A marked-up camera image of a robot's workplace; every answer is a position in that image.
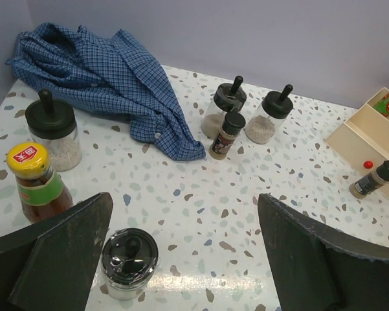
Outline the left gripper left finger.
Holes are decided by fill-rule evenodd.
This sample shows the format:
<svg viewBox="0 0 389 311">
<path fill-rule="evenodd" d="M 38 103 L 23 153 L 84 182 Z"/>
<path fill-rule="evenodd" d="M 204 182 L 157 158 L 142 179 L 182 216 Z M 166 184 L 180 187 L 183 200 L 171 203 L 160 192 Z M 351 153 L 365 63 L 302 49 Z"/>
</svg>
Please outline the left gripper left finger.
<svg viewBox="0 0 389 311">
<path fill-rule="evenodd" d="M 101 192 L 0 237 L 0 310 L 84 310 L 112 210 Z"/>
</svg>

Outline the yellow cap sauce bottle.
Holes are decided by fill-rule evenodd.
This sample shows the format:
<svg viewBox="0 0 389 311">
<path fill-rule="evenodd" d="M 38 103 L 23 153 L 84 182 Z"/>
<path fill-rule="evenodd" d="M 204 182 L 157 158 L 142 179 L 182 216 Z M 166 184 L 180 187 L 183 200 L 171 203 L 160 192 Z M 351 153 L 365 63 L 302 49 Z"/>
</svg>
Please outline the yellow cap sauce bottle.
<svg viewBox="0 0 389 311">
<path fill-rule="evenodd" d="M 29 141 L 17 144 L 7 153 L 6 163 L 15 175 L 22 211 L 30 223 L 73 207 L 72 195 L 43 145 Z"/>
</svg>

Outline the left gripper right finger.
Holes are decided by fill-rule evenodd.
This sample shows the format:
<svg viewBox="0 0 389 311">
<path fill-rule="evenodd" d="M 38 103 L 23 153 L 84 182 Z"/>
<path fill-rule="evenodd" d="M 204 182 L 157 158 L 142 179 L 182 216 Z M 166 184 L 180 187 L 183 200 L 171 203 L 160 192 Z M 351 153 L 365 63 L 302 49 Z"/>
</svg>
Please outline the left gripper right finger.
<svg viewBox="0 0 389 311">
<path fill-rule="evenodd" d="M 269 194 L 260 194 L 258 216 L 282 310 L 389 310 L 389 248 Z"/>
</svg>

